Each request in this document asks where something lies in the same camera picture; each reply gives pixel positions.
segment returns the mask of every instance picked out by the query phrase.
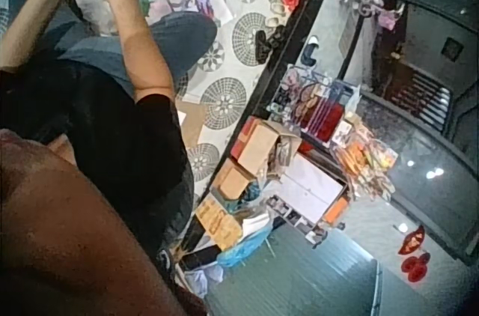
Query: person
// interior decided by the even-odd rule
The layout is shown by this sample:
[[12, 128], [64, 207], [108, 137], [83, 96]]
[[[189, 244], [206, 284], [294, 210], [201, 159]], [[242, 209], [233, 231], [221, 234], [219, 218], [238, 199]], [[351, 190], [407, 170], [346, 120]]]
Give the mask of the person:
[[76, 167], [7, 130], [0, 153], [2, 315], [206, 315], [185, 313]]
[[182, 12], [148, 28], [138, 0], [108, 1], [119, 37], [86, 37], [63, 0], [9, 0], [0, 121], [45, 145], [66, 135], [79, 169], [155, 258], [183, 230], [194, 195], [174, 87], [216, 25]]
[[[58, 289], [66, 287], [68, 292], [91, 295], [99, 288], [105, 290], [102, 282], [124, 286], [132, 273], [150, 273], [151, 264], [143, 259], [137, 268], [127, 267], [123, 278], [112, 280], [112, 273], [126, 267], [115, 263], [116, 257], [121, 261], [133, 253], [141, 258], [128, 240], [129, 232], [149, 262], [154, 262], [158, 250], [183, 230], [192, 210], [193, 177], [174, 107], [174, 88], [209, 49], [216, 26], [197, 13], [173, 13], [149, 28], [138, 0], [108, 0], [119, 37], [90, 37], [63, 0], [24, 0], [22, 7], [19, 1], [9, 0], [10, 26], [0, 43], [0, 127], [13, 130], [20, 140], [43, 145], [54, 145], [65, 135], [78, 169], [96, 187], [78, 181], [80, 176], [72, 175], [71, 168], [63, 170], [66, 166], [59, 161], [49, 164], [52, 155], [39, 151], [39, 145], [25, 146], [23, 156], [18, 151], [15, 157], [4, 157], [15, 154], [5, 145], [14, 149], [27, 142], [9, 133], [2, 138], [1, 205], [7, 217], [1, 221], [5, 261], [1, 274], [9, 276], [13, 270], [10, 277], [20, 277], [21, 287], [16, 290], [25, 287], [19, 294], [38, 291], [37, 301], [45, 306], [43, 300], [51, 299], [41, 296], [43, 292], [59, 299], [64, 295]], [[16, 158], [23, 161], [14, 162]], [[22, 181], [13, 182], [15, 177]], [[115, 217], [107, 216], [112, 211], [93, 200], [99, 192], [129, 231], [119, 231]], [[77, 234], [81, 242], [64, 240], [67, 236], [75, 240]], [[128, 253], [122, 246], [136, 251]], [[106, 268], [105, 274], [97, 277], [101, 267]], [[66, 272], [69, 268], [77, 272]], [[153, 283], [138, 292], [145, 291], [151, 298], [164, 291], [151, 278], [136, 277], [139, 283]], [[5, 282], [2, 276], [2, 287]], [[51, 290], [40, 292], [44, 286]], [[122, 302], [130, 303], [121, 292], [114, 299], [124, 297]], [[65, 300], [78, 301], [73, 308], [100, 307], [98, 299], [85, 303], [76, 292], [70, 296], [73, 299]], [[158, 306], [156, 312], [168, 307], [177, 310], [174, 303], [166, 304], [170, 306]]]

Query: framed picture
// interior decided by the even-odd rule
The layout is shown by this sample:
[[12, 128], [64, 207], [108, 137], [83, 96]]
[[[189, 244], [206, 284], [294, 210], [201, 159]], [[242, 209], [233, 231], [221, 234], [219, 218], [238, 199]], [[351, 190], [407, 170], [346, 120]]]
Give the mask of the framed picture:
[[463, 49], [464, 45], [452, 37], [448, 37], [444, 46], [442, 47], [441, 54], [451, 61], [456, 61]]

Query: jeans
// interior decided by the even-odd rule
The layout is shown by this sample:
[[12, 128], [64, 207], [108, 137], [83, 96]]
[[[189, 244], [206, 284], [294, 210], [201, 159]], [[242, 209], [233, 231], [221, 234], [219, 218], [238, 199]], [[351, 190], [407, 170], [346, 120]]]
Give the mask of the jeans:
[[[8, 0], [9, 23], [13, 22], [26, 1]], [[217, 28], [207, 16], [185, 11], [163, 17], [151, 26], [151, 31], [177, 88], [180, 79], [213, 44]], [[101, 69], [114, 77], [127, 93], [132, 94], [121, 55], [120, 39], [92, 35], [65, 3], [60, 5], [38, 43], [37, 52], [46, 49], [55, 51], [55, 58], [80, 61]]]

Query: white paper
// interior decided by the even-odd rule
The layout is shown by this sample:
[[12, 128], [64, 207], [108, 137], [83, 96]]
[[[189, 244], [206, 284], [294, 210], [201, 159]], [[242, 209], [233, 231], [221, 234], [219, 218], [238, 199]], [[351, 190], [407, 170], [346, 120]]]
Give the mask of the white paper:
[[180, 121], [180, 126], [183, 125], [183, 122], [185, 121], [186, 119], [186, 113], [184, 112], [178, 112], [178, 119]]
[[279, 197], [314, 224], [340, 195], [343, 186], [303, 156], [295, 155], [286, 174], [281, 177]]

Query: floor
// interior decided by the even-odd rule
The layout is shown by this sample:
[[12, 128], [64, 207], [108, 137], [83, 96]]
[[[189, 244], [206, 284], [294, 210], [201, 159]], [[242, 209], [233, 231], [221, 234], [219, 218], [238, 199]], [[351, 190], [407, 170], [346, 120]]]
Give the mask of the floor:
[[198, 145], [188, 150], [201, 195], [219, 163], [264, 65], [254, 58], [254, 34], [273, 16], [280, 0], [226, 0], [234, 20], [223, 25], [210, 51], [191, 70], [180, 93], [183, 101], [207, 104]]

